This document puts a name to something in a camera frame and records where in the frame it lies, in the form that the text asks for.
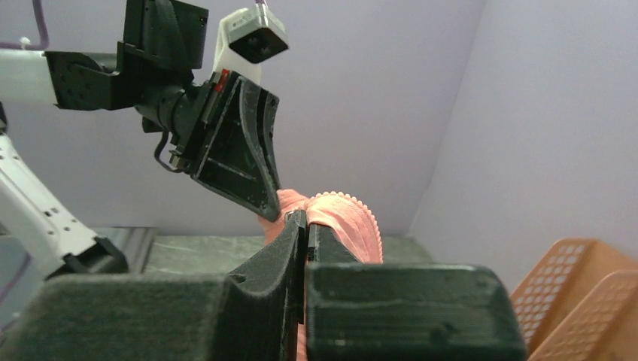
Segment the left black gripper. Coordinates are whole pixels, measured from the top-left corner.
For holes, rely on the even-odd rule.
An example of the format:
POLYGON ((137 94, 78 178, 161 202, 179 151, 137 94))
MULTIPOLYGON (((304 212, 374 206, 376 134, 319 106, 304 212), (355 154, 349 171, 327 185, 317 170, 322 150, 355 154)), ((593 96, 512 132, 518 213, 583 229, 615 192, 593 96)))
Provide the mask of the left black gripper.
POLYGON ((134 109, 145 133, 159 133, 153 158, 273 221, 280 213, 273 133, 279 98, 229 69, 204 83, 155 83, 134 109))

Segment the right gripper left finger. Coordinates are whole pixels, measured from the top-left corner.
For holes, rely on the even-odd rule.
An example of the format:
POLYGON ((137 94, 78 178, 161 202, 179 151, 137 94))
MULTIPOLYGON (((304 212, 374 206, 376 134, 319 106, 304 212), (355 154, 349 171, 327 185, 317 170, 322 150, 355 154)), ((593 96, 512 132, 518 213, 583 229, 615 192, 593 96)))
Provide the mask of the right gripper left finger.
POLYGON ((65 275, 8 330, 3 360, 294 360, 306 215, 226 275, 65 275))

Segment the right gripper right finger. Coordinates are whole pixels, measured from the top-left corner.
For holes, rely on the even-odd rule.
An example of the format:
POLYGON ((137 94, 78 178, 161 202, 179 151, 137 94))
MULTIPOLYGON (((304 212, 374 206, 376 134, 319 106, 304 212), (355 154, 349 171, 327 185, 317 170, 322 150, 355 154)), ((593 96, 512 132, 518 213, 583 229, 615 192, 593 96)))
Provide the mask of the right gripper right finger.
POLYGON ((310 360, 524 360, 501 280, 475 265, 362 263, 327 226, 309 230, 310 360))

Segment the pink zip-up jacket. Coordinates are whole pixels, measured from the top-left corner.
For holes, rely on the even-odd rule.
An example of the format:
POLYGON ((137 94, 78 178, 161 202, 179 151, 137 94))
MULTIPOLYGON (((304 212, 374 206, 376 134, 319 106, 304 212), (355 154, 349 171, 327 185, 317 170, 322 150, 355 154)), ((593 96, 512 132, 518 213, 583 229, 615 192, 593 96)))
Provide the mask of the pink zip-up jacket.
POLYGON ((368 206, 357 197, 332 191, 309 198, 292 189, 278 190, 277 195, 281 207, 277 218, 274 221, 258 218, 266 244, 274 241, 283 230, 285 214, 301 210, 306 212, 310 224, 332 229, 340 243, 359 261, 384 262, 378 222, 368 206))

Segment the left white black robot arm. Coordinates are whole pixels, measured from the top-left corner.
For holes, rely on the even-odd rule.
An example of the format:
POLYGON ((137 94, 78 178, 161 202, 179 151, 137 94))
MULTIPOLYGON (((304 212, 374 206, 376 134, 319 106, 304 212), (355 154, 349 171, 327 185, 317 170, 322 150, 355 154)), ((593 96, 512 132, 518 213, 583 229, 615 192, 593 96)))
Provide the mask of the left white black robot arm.
POLYGON ((272 147, 278 99, 261 63, 288 48, 258 2, 218 26, 211 77, 197 84, 208 11, 181 1, 128 1, 115 53, 2 45, 1 98, 20 102, 18 139, 1 133, 1 224, 22 244, 2 252, 44 275, 126 268, 95 225, 243 234, 275 220, 272 147))

